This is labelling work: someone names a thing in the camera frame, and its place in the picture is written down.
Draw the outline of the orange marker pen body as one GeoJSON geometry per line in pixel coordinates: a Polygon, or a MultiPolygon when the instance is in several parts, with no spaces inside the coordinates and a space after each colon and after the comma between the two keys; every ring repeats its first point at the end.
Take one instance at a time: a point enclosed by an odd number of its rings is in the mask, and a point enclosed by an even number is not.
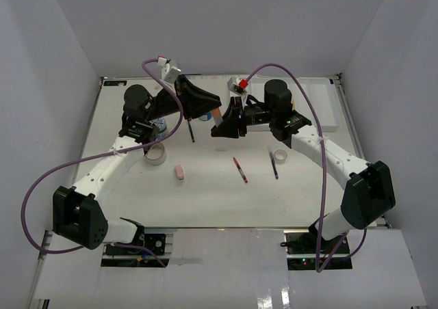
{"type": "Polygon", "coordinates": [[[222,123],[222,114],[219,108],[215,108],[211,111],[216,126],[222,123]]]}

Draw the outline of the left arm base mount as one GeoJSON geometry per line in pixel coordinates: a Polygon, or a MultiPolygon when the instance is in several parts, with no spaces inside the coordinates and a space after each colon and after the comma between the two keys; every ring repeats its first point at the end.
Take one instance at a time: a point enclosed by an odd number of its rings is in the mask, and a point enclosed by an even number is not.
{"type": "Polygon", "coordinates": [[[165,268],[172,253],[174,230],[140,227],[131,243],[105,245],[102,267],[165,268]]]}

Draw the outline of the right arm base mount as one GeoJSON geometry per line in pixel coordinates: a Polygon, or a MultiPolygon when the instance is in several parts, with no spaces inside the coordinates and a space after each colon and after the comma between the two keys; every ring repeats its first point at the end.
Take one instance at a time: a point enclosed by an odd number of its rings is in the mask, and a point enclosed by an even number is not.
{"type": "MultiPolygon", "coordinates": [[[[289,271],[313,271],[316,262],[316,236],[304,228],[284,229],[284,240],[280,246],[286,252],[289,271]]],[[[344,259],[351,253],[347,238],[345,238],[325,270],[351,270],[352,260],[344,259]]]]}

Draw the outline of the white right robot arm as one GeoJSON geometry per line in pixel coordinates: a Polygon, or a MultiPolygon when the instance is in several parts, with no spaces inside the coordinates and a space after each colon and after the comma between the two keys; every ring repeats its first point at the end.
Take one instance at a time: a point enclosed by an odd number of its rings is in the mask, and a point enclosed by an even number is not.
{"type": "Polygon", "coordinates": [[[340,207],[309,228],[310,248],[327,252],[334,238],[352,229],[364,230],[396,205],[389,167],[369,163],[319,135],[310,119],[298,113],[286,82],[271,79],[264,85],[264,100],[246,93],[247,82],[232,77],[227,86],[233,96],[222,121],[211,129],[212,137],[237,139],[248,126],[267,124],[275,139],[323,167],[344,191],[340,207]]]}

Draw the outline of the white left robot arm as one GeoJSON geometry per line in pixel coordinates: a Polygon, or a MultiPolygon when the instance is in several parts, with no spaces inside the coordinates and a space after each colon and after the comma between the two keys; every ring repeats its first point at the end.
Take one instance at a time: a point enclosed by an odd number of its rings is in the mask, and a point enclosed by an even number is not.
{"type": "Polygon", "coordinates": [[[112,147],[73,186],[53,194],[53,231],[80,246],[94,250],[102,243],[121,243],[129,253],[144,247],[143,225],[131,219],[108,219],[104,201],[129,169],[153,147],[158,127],[152,120],[182,111],[195,119],[221,106],[219,96],[179,75],[174,90],[153,96],[144,86],[129,86],[124,93],[122,128],[112,147]]]}

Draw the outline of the blue gel pen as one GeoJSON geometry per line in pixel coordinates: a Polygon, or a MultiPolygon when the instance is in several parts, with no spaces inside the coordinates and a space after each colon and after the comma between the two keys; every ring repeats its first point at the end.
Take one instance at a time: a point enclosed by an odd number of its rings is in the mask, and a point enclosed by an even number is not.
{"type": "Polygon", "coordinates": [[[268,154],[269,154],[269,157],[270,157],[270,162],[271,162],[271,166],[272,166],[272,169],[273,169],[274,177],[275,177],[276,180],[278,180],[279,179],[279,175],[278,175],[278,171],[277,171],[277,168],[276,168],[276,162],[275,162],[275,158],[274,158],[274,153],[273,153],[273,151],[272,151],[272,149],[270,147],[268,147],[268,154]]]}

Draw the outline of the red gel pen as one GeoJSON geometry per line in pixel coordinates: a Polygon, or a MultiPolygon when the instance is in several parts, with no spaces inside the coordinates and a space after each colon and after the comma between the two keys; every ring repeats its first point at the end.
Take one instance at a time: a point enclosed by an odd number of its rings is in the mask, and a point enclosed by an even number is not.
{"type": "Polygon", "coordinates": [[[238,160],[235,157],[233,157],[233,162],[234,162],[238,172],[240,173],[240,176],[242,177],[243,181],[247,184],[248,183],[248,179],[247,179],[243,169],[241,168],[238,160]]]}

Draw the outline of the black gel pen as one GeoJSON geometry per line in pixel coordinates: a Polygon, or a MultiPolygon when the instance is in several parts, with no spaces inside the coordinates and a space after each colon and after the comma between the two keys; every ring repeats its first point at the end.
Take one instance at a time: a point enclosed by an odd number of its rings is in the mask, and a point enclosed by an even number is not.
{"type": "Polygon", "coordinates": [[[194,137],[194,133],[192,130],[191,119],[187,120],[187,124],[188,124],[188,130],[190,132],[190,137],[191,137],[192,143],[195,143],[195,137],[194,137]]]}

